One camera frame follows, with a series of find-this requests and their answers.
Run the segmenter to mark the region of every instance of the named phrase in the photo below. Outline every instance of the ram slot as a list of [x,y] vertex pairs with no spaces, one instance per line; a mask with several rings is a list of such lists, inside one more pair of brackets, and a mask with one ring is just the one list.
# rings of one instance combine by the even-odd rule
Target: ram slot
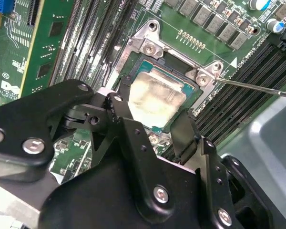
[[50,81],[50,86],[57,83],[59,71],[62,68],[63,59],[66,56],[66,51],[67,51],[66,48],[69,46],[70,41],[71,41],[71,36],[73,32],[75,31],[76,21],[81,12],[82,3],[83,3],[83,0],[76,0],[74,4],[73,11],[72,11],[72,14],[71,14],[71,17],[69,19],[69,23],[66,29],[66,33],[62,41],[61,50],[56,59],[56,64],[55,64],[55,68],[54,68],[52,78]]

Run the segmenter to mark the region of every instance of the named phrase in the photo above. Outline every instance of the green circuit board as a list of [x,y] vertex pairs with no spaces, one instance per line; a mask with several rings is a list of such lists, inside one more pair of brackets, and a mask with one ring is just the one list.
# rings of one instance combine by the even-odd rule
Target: green circuit board
[[0,105],[48,86],[72,5],[17,0],[11,13],[0,13]]
[[[176,5],[172,6],[170,2],[176,2]],[[193,18],[197,15],[198,9],[192,10],[189,16],[184,16],[180,13],[182,6],[186,2],[187,0],[140,1],[126,26],[126,32],[118,43],[122,47],[121,50],[126,46],[128,39],[146,24],[148,20],[156,19],[161,26],[160,40],[162,42],[199,63],[201,66],[207,66],[215,60],[221,61],[224,65],[221,77],[231,79],[271,33],[266,28],[268,19],[273,18],[284,22],[286,25],[286,14],[283,17],[283,15],[277,13],[281,8],[286,6],[286,3],[282,0],[271,0],[268,8],[264,11],[251,10],[247,1],[227,1],[226,10],[223,13],[218,13],[216,8],[214,8],[216,1],[199,1],[197,5],[206,7],[210,11],[209,17],[211,15],[218,16],[223,20],[222,27],[225,27],[226,24],[226,27],[230,26],[232,28],[233,35],[225,42],[221,38],[224,32],[222,27],[218,29],[218,32],[211,33],[206,29],[206,25],[212,23],[212,21],[208,22],[206,20],[204,26],[200,26],[194,21]],[[237,12],[237,18],[240,22],[248,22],[247,27],[244,29],[242,23],[238,23],[238,19],[230,22],[229,17],[226,16],[227,12]],[[238,49],[235,48],[235,45],[232,45],[236,40],[237,34],[245,37],[244,43]],[[131,71],[133,63],[138,58],[138,55],[135,54],[128,58],[120,76],[114,83],[110,84],[113,85],[113,88],[118,85],[120,77]],[[198,115],[203,110],[205,104],[214,97],[222,86],[222,84],[216,86],[213,93],[194,111],[195,115]]]

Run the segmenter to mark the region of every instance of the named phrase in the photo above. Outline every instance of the black mounting arm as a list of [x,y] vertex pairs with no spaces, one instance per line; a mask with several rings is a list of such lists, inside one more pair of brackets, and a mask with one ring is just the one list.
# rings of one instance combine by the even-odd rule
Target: black mounting arm
[[125,100],[68,80],[0,107],[1,187],[43,180],[53,143],[76,129],[91,132],[92,168],[43,200],[39,228],[286,228],[248,171],[222,160],[187,112],[170,131],[181,165],[193,170],[157,158],[132,118],[129,85],[121,88]]

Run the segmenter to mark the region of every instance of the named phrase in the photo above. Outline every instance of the dimm slot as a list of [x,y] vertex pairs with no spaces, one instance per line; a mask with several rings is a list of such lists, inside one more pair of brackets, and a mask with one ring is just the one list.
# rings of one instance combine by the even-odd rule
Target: dimm slot
[[[111,0],[108,0],[104,10],[102,11],[100,18],[98,19],[98,21],[100,21],[100,22],[104,21],[104,18],[107,15],[107,11],[108,11],[108,8],[110,7],[110,4],[111,4]],[[84,58],[82,59],[81,63],[79,64],[79,66],[80,66],[79,70],[77,70],[77,72],[75,73],[76,79],[80,79],[84,82],[87,79],[87,75],[88,75],[89,70],[90,70],[90,69],[87,69],[87,67],[88,67],[87,61],[89,61],[89,59],[90,59],[89,54],[90,54],[92,48],[94,47],[94,44],[95,44],[97,37],[99,37],[99,31],[100,31],[101,27],[102,27],[102,23],[96,22],[96,27],[94,29],[94,33],[92,35],[90,44],[87,48],[87,52],[86,52]]]
[[[262,60],[264,60],[265,57],[268,56],[273,51],[273,49],[274,47],[272,47],[271,45],[267,44],[262,45],[260,49],[255,52],[254,56],[251,57],[251,59],[248,61],[248,63],[253,63],[253,65],[248,64],[243,69],[238,70],[235,73],[233,80],[244,82],[245,79],[247,79],[248,76],[252,73],[252,71],[255,70],[260,65]],[[206,107],[207,109],[204,109],[199,114],[197,118],[198,129],[203,129],[209,117],[215,112],[214,106],[212,106],[211,104],[216,104],[216,107],[221,106],[223,103],[226,102],[227,98],[229,98],[234,91],[235,91],[234,86],[227,84],[223,86],[220,93],[217,94],[211,102],[209,102],[209,105],[207,105]]]
[[[271,87],[271,88],[275,88],[277,87],[276,85],[276,81],[278,80],[277,76],[280,75],[280,71],[284,71],[286,69],[286,64],[281,64],[280,65],[280,69],[274,69],[273,73],[268,76],[265,75],[263,78],[259,78],[257,82],[257,80],[253,81],[253,84],[258,84],[261,85],[263,87]],[[242,113],[243,111],[247,110],[247,107],[251,107],[252,101],[259,96],[261,93],[257,92],[257,91],[253,91],[253,90],[249,90],[249,89],[245,89],[243,88],[241,90],[241,93],[243,94],[242,96],[236,97],[234,96],[234,98],[237,98],[235,101],[233,100],[231,106],[230,106],[230,110],[232,111],[231,113],[225,113],[226,117],[233,117],[229,120],[229,122],[234,123],[235,120],[239,119],[237,118],[240,113]],[[212,126],[211,128],[206,128],[208,130],[208,132],[210,133],[209,137],[210,138],[214,138],[215,134],[214,133],[218,133],[220,132],[220,130],[224,129],[224,125],[227,123],[226,119],[220,123],[219,125],[216,125],[215,127]]]
[[50,81],[50,86],[54,85],[56,83],[59,70],[61,69],[63,58],[66,55],[66,50],[64,49],[63,46],[67,47],[69,45],[70,36],[71,36],[72,32],[74,31],[76,19],[79,16],[79,13],[80,13],[80,10],[82,7],[82,3],[83,3],[83,0],[76,0],[76,2],[74,4],[73,11],[72,11],[72,14],[71,14],[71,17],[69,19],[68,26],[66,29],[66,33],[65,33],[65,36],[64,36],[63,41],[62,41],[62,48],[60,49],[60,52],[59,52],[58,57],[56,59],[56,64],[55,64],[55,68],[54,68],[52,78]]
[[75,52],[72,54],[71,63],[68,66],[66,79],[74,78],[74,68],[78,64],[79,55],[82,52],[84,43],[89,35],[89,31],[91,30],[92,26],[95,24],[96,21],[96,11],[100,7],[100,0],[96,0],[93,3],[92,9],[89,12],[88,18],[84,22],[84,29],[80,33],[79,42],[76,45]]
[[72,58],[72,54],[74,53],[76,44],[77,44],[78,39],[79,39],[79,35],[82,31],[82,27],[83,27],[84,22],[86,20],[89,9],[91,9],[91,6],[92,6],[92,0],[88,0],[86,3],[86,7],[84,7],[84,10],[82,10],[82,8],[81,8],[82,14],[76,23],[76,27],[78,28],[78,32],[73,32],[71,35],[71,42],[66,48],[66,54],[63,58],[62,68],[59,72],[59,77],[60,77],[61,81],[65,80],[67,69],[68,69],[68,66],[69,66],[71,58]]
[[[276,86],[276,88],[281,88],[282,86],[284,86],[286,84],[286,78],[282,79]],[[240,123],[242,123],[244,120],[246,120],[255,110],[257,110],[262,104],[264,104],[268,99],[271,98],[272,95],[270,94],[264,94],[264,96],[262,98],[258,97],[256,100],[256,103],[251,106],[250,110],[248,110],[248,112],[246,112],[242,118],[240,119],[239,122],[234,122],[232,123],[233,125],[227,129],[227,131],[225,131],[224,133],[218,135],[215,137],[215,144],[219,144],[220,142],[222,142],[225,138],[227,138],[236,128],[238,128],[238,125]]]
[[[128,6],[129,6],[129,2],[130,1],[125,1],[122,7],[121,7],[121,4],[123,3],[123,1],[121,1],[121,3],[119,4],[119,6],[120,6],[119,11],[116,13],[115,18],[113,19],[113,21],[111,22],[111,25],[108,28],[108,31],[106,33],[106,38],[103,40],[100,47],[98,49],[95,49],[94,53],[91,53],[91,57],[93,58],[92,66],[98,66],[98,67],[102,68],[102,62],[105,59],[105,55],[108,52],[108,48],[111,46],[112,42],[114,41],[115,34],[116,34],[118,28],[120,27],[120,24],[122,22],[125,11],[127,10]],[[92,72],[92,78],[93,79],[94,78],[102,79],[102,75],[99,75],[98,70],[95,69]]]
[[[257,78],[249,78],[249,81],[247,83],[253,84],[253,85],[258,85],[258,81],[260,80],[260,77],[265,75],[269,71],[269,69],[273,68],[277,64],[277,62],[282,58],[282,54],[276,53],[273,57],[273,61],[268,64],[268,65],[261,65],[261,68],[258,69],[256,73],[253,73],[254,75],[258,75],[259,77]],[[231,98],[234,99],[229,99],[226,100],[226,103],[220,104],[219,106],[216,107],[216,110],[219,110],[220,112],[215,112],[215,115],[212,116],[212,119],[209,119],[206,122],[206,125],[203,129],[212,129],[214,125],[217,125],[218,123],[215,122],[215,120],[219,119],[219,116],[224,113],[228,113],[235,104],[239,102],[242,98],[242,94],[244,93],[244,88],[237,88],[234,86],[234,91],[230,95]]]

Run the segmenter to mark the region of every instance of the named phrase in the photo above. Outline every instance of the black plastic bracket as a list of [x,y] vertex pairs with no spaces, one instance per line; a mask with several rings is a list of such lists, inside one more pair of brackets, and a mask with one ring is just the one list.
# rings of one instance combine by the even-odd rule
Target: black plastic bracket
[[[145,129],[133,120],[127,101],[118,94],[108,94],[105,104],[111,111],[112,128],[118,136],[136,207],[147,221],[162,223],[173,214],[175,199]],[[156,199],[157,187],[167,193],[166,201]]]
[[[58,120],[70,107],[89,102],[92,95],[89,86],[68,80],[1,106],[0,178],[27,182],[40,179],[54,155],[52,137]],[[42,142],[42,152],[25,152],[23,144],[28,139]]]

